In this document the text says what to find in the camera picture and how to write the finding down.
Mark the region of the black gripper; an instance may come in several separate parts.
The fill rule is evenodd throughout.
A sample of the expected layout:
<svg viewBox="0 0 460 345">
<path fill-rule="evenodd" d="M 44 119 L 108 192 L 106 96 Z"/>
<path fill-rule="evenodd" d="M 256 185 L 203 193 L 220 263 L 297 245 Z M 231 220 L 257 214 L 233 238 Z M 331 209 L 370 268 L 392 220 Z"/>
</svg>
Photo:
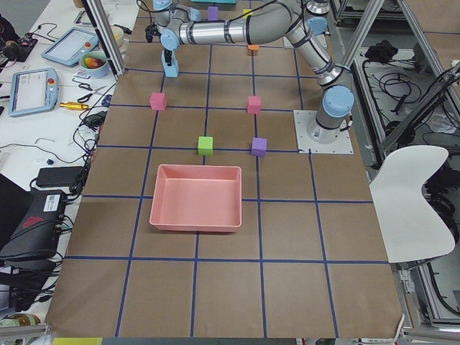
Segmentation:
<svg viewBox="0 0 460 345">
<path fill-rule="evenodd" d="M 164 64 L 165 66 L 173 65 L 173 63 L 174 63 L 174 54 L 173 54 L 173 51 L 170 51 L 170 50 L 163 50 L 163 51 L 162 51 L 162 59 L 164 60 L 164 61 L 163 61 L 163 64 Z"/>
</svg>

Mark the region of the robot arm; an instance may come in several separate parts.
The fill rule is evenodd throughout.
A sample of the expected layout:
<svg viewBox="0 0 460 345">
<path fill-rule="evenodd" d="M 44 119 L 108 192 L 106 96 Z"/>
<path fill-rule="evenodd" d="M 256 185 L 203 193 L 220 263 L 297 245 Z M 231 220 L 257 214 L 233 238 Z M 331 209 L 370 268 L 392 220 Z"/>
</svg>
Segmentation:
<svg viewBox="0 0 460 345">
<path fill-rule="evenodd" d="M 152 27 L 163 47 L 166 76 L 178 76 L 176 50 L 181 45 L 213 43 L 262 45 L 286 38 L 314 72 L 323 89 L 315 123 L 323 130 L 336 130 L 354 105 L 345 68 L 337 65 L 305 23 L 306 6 L 300 1 L 268 1 L 251 13 L 233 19 L 202 20 L 197 9 L 173 1 L 153 1 Z"/>
</svg>

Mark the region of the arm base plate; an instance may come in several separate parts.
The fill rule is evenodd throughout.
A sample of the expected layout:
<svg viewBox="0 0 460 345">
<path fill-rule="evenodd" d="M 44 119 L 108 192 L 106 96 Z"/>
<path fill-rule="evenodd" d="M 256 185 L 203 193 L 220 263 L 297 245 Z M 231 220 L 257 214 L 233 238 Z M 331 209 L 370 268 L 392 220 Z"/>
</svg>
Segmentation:
<svg viewBox="0 0 460 345">
<path fill-rule="evenodd" d="M 294 110 L 298 152 L 303 154 L 352 155 L 349 128 L 345 120 L 337 129 L 324 129 L 316 122 L 316 111 Z"/>
</svg>

